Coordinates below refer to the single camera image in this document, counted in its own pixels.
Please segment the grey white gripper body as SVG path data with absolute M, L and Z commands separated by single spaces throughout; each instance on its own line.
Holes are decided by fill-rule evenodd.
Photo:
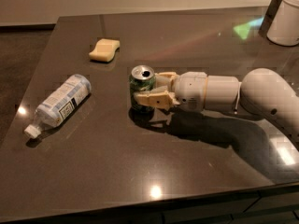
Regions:
M 204 109 L 207 74 L 187 72 L 175 82 L 174 92 L 178 107 L 186 112 L 201 112 Z

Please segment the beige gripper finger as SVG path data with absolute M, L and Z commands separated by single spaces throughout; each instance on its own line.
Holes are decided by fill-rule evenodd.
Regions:
M 176 95 L 166 86 L 155 88 L 151 91 L 139 91 L 134 93 L 134 99 L 139 105 L 169 110 L 180 105 Z
M 176 72 L 156 73 L 156 87 L 166 86 L 168 89 L 171 89 L 177 78 L 178 74 Z

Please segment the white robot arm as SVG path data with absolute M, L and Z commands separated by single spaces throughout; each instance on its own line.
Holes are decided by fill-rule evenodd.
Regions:
M 139 65 L 130 74 L 132 107 L 141 112 L 178 107 L 186 112 L 204 110 L 266 119 L 297 146 L 299 96 L 278 73 L 258 68 L 241 80 L 209 76 L 204 72 L 156 73 Z

